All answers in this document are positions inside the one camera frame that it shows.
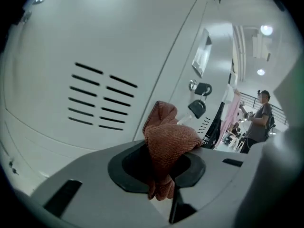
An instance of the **person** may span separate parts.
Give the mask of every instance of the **person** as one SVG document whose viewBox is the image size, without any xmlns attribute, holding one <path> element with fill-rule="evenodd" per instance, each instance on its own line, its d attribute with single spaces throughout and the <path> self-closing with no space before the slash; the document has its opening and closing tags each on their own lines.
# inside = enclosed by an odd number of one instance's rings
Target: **person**
<svg viewBox="0 0 304 228">
<path fill-rule="evenodd" d="M 245 142 L 241 153 L 248 153 L 251 146 L 255 143 L 260 143 L 266 139 L 266 126 L 271 113 L 271 105 L 269 104 L 270 94 L 268 91 L 263 90 L 257 92 L 258 99 L 262 103 L 258 111 L 248 117 L 248 121 L 251 121 L 250 127 L 245 135 Z M 243 113 L 247 114 L 244 107 L 240 106 Z"/>
</svg>

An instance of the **towel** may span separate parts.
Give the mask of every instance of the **towel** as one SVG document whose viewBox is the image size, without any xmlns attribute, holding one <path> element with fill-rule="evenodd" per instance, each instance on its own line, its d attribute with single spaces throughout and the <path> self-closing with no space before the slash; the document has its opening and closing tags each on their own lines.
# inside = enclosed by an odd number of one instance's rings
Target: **towel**
<svg viewBox="0 0 304 228">
<path fill-rule="evenodd" d="M 149 199 L 173 198 L 174 182 L 169 173 L 178 158 L 202 139 L 194 129 L 177 125 L 177 109 L 174 105 L 158 101 L 153 107 L 144 127 L 143 134 L 148 145 L 154 175 L 149 179 Z"/>
</svg>

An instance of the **backpack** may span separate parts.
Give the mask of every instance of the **backpack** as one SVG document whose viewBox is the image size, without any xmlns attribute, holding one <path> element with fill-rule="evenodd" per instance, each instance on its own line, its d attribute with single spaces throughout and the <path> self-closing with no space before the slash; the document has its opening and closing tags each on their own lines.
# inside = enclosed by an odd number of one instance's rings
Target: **backpack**
<svg viewBox="0 0 304 228">
<path fill-rule="evenodd" d="M 269 115 L 269 118 L 268 118 L 268 121 L 267 121 L 267 124 L 266 124 L 265 140 L 267 140 L 269 138 L 270 130 L 272 128 L 274 128 L 275 126 L 276 126 L 275 125 L 275 117 L 273 116 L 272 112 L 270 112 L 270 115 Z"/>
</svg>

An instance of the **ceiling light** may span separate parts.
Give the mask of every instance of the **ceiling light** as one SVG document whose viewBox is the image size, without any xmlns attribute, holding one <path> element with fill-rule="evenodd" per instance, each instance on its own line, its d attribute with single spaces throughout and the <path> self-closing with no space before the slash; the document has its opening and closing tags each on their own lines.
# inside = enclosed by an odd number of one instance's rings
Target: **ceiling light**
<svg viewBox="0 0 304 228">
<path fill-rule="evenodd" d="M 265 74 L 265 71 L 263 69 L 259 69 L 257 71 L 257 74 L 263 76 Z"/>
<path fill-rule="evenodd" d="M 265 36 L 270 36 L 273 31 L 274 31 L 274 29 L 269 25 L 262 25 L 261 26 L 261 32 Z"/>
</svg>

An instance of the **ceiling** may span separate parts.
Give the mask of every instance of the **ceiling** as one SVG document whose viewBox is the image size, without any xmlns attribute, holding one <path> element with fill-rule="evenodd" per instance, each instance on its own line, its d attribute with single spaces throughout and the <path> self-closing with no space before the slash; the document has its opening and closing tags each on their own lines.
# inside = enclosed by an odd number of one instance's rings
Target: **ceiling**
<svg viewBox="0 0 304 228">
<path fill-rule="evenodd" d="M 263 84 L 273 91 L 284 79 L 303 50 L 303 41 L 288 11 L 282 12 L 273 0 L 222 0 L 222 16 L 234 25 L 234 40 L 238 54 L 239 81 Z M 257 37 L 262 25 L 270 25 L 274 31 L 266 40 L 266 58 L 255 58 L 253 39 Z M 264 69 L 259 76 L 257 71 Z"/>
</svg>

